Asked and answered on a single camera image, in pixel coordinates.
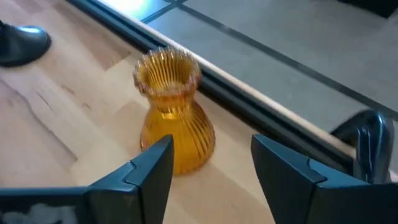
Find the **wooden table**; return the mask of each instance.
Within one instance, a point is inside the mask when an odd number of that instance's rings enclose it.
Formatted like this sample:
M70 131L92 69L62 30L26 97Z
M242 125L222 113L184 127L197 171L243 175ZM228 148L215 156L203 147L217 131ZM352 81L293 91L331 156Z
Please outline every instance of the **wooden table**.
M37 62L0 69L0 187L89 185L137 156L149 104L131 74L143 52L63 1L2 0L0 12L53 39ZM198 172L174 177L164 223L273 223L249 150L257 132L195 98L216 149Z

